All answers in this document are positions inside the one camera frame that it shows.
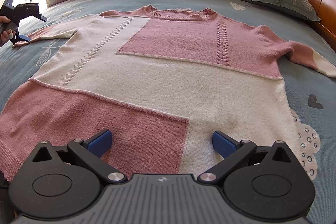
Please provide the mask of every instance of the knitted sweater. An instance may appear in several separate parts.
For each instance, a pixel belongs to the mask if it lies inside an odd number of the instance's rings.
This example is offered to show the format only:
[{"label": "knitted sweater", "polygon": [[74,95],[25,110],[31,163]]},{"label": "knitted sweater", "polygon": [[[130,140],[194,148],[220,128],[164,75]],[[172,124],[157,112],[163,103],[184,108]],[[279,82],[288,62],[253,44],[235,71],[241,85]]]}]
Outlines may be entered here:
[{"label": "knitted sweater", "polygon": [[64,145],[109,128],[104,160],[131,173],[194,173],[220,159],[211,135],[300,155],[277,59],[329,77],[336,68],[312,48],[287,42],[211,9],[107,11],[46,27],[39,39],[69,38],[7,102],[0,170],[11,179],[36,143]]}]

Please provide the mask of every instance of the bed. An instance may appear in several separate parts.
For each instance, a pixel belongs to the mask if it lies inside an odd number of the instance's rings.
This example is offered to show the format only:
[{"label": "bed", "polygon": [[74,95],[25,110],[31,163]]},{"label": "bed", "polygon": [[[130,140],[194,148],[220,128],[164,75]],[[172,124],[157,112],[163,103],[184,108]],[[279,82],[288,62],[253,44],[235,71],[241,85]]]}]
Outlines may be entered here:
[{"label": "bed", "polygon": [[[47,22],[36,19],[22,21],[20,33],[29,34],[55,23],[107,10],[125,12],[146,5],[158,10],[175,11],[200,11],[210,7],[220,15],[251,26],[267,25],[283,40],[308,45],[336,66],[336,2],[309,2],[320,17],[320,22],[307,24],[298,18],[243,0],[66,0],[53,3],[43,13],[48,18]],[[13,92],[67,41],[66,38],[41,40],[17,48],[7,43],[0,48],[1,110]],[[302,160],[316,189],[315,201],[307,218],[314,224],[333,223],[336,219],[336,188],[333,179],[336,176],[336,79],[294,64],[284,56],[278,60],[278,66],[285,81],[289,108],[297,128],[296,138],[300,146],[298,158]]]}]

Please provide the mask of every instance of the blue bed sheet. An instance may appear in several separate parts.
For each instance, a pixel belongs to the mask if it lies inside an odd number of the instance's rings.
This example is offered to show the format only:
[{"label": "blue bed sheet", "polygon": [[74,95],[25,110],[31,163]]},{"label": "blue bed sheet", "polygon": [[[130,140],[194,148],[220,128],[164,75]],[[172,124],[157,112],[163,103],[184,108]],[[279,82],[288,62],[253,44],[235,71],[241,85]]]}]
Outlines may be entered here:
[{"label": "blue bed sheet", "polygon": [[[221,15],[248,25],[268,25],[282,39],[309,45],[336,66],[336,53],[302,20],[240,0],[69,0],[47,9],[43,13],[48,18],[47,22],[35,18],[22,22],[20,33],[27,35],[42,27],[88,14],[106,10],[130,11],[149,4],[158,9],[203,10],[210,7]],[[7,43],[0,48],[0,110],[14,90],[66,41],[40,41],[15,49]],[[314,179],[316,188],[316,198],[308,219],[313,224],[333,223],[336,219],[336,79],[294,64],[286,57],[280,58],[278,64],[285,79],[293,119],[296,124],[300,123],[298,132],[305,130],[303,134],[298,134],[302,141],[301,160],[303,165],[311,166],[306,170]],[[310,128],[317,134],[310,136]]]}]

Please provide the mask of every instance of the pink and white sweater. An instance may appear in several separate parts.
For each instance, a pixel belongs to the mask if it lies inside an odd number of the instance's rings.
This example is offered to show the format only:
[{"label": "pink and white sweater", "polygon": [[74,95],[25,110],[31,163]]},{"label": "pink and white sweater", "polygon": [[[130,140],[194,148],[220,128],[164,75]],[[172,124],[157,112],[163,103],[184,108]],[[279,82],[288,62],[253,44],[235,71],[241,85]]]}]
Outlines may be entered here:
[{"label": "pink and white sweater", "polygon": [[103,128],[114,134],[104,160],[127,175],[200,174],[221,160],[211,145],[215,130],[265,146],[281,139],[298,156],[277,59],[287,54],[336,77],[312,48],[209,8],[112,10],[46,27],[30,42],[60,37],[69,41],[0,116],[0,170],[8,179],[38,141],[64,145]]}]

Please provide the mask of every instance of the metal screw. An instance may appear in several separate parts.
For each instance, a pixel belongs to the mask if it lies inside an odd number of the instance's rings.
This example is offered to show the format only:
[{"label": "metal screw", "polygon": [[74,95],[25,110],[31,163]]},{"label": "metal screw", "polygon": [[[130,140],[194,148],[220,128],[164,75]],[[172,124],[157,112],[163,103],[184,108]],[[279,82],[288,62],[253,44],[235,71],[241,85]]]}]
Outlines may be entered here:
[{"label": "metal screw", "polygon": [[124,179],[124,174],[119,172],[110,173],[107,178],[112,181],[119,181]]},{"label": "metal screw", "polygon": [[214,181],[217,176],[213,173],[203,173],[202,175],[200,175],[200,178],[204,181]]}]

